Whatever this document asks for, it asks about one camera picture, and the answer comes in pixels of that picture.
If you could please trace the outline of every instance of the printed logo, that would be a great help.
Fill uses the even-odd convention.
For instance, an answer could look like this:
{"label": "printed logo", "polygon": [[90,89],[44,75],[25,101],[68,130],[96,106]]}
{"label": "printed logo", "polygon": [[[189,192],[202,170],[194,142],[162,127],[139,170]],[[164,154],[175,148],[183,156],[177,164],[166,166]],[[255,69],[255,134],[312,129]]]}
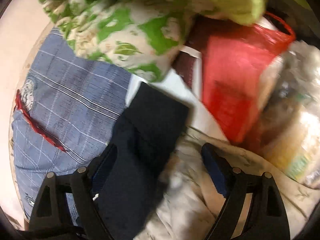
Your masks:
{"label": "printed logo", "polygon": [[33,207],[35,205],[36,200],[27,193],[26,193],[26,200],[28,201],[28,203],[31,207]]}
{"label": "printed logo", "polygon": [[27,79],[25,84],[20,90],[21,101],[24,103],[25,109],[29,112],[33,106],[34,97],[33,90],[35,84],[31,79]]}

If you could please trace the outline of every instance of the blue plaid fabric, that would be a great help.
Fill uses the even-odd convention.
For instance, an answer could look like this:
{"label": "blue plaid fabric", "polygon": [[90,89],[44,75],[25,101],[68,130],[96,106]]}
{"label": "blue plaid fabric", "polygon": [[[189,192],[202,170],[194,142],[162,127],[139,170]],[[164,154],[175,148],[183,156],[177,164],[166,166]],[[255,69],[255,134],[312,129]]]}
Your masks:
{"label": "blue plaid fabric", "polygon": [[[106,148],[115,120],[125,107],[129,79],[130,73],[122,68],[76,57],[59,31],[51,30],[26,78],[32,84],[29,113],[67,152],[35,133],[21,111],[14,112],[14,165],[28,219],[49,171],[73,173]],[[75,221],[71,194],[67,200]]]}

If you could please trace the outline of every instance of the crumpled fabric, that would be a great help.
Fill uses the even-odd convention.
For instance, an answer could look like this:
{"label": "crumpled fabric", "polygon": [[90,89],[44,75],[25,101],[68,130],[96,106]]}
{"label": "crumpled fabric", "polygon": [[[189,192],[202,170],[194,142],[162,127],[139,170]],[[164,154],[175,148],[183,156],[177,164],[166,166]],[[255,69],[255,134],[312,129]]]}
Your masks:
{"label": "crumpled fabric", "polygon": [[[308,221],[320,199],[320,191],[291,180],[262,157],[188,129],[177,142],[160,180],[168,184],[164,198],[150,215],[145,228],[134,240],[202,240],[217,219],[224,204],[205,169],[200,151],[209,142],[224,151],[232,167],[261,176],[268,171],[274,177],[287,212],[290,238],[293,239]],[[239,236],[249,212],[252,194],[247,194],[238,224],[232,235]]]}
{"label": "crumpled fabric", "polygon": [[[76,56],[161,81],[199,13],[250,25],[267,0],[39,0]],[[305,0],[298,0],[307,6]]]}

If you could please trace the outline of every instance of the white wall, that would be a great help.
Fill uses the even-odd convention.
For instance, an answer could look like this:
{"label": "white wall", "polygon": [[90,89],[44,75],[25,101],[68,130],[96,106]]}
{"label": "white wall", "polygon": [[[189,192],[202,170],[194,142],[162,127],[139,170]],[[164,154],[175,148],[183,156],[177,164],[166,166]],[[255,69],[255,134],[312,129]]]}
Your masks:
{"label": "white wall", "polygon": [[20,70],[48,23],[37,0],[12,0],[0,19],[0,205],[21,225],[23,212],[9,165],[9,117]]}

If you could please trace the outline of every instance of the metal rivet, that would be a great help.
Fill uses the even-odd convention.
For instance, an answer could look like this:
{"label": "metal rivet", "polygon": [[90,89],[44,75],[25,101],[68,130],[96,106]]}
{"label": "metal rivet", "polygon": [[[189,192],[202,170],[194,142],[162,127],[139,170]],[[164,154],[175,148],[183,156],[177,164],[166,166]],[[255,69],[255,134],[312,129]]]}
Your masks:
{"label": "metal rivet", "polygon": [[265,172],[265,173],[264,173],[264,176],[265,176],[266,178],[268,178],[268,179],[271,179],[271,178],[272,178],[272,175],[271,175],[271,173],[269,173],[269,172]]}
{"label": "metal rivet", "polygon": [[52,178],[53,176],[54,176],[54,172],[52,171],[47,174],[48,179]]}
{"label": "metal rivet", "polygon": [[77,171],[78,171],[79,173],[84,173],[86,170],[87,170],[87,168],[84,167],[84,166],[81,166],[80,168],[77,169]]}
{"label": "metal rivet", "polygon": [[233,171],[235,174],[241,173],[241,169],[238,168],[238,167],[234,167],[234,168],[232,169],[232,171]]}

